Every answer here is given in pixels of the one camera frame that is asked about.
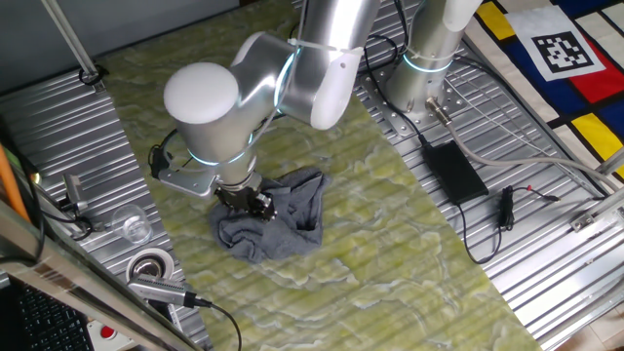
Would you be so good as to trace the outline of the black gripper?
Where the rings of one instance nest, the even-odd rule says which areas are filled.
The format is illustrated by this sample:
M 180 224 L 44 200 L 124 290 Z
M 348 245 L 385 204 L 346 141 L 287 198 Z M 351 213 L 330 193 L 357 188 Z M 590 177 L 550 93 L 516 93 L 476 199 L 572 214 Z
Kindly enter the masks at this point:
M 272 196 L 258 193 L 250 187 L 240 191 L 219 188 L 215 195 L 224 206 L 236 211 L 245 211 L 258 220 L 270 221 L 276 213 Z

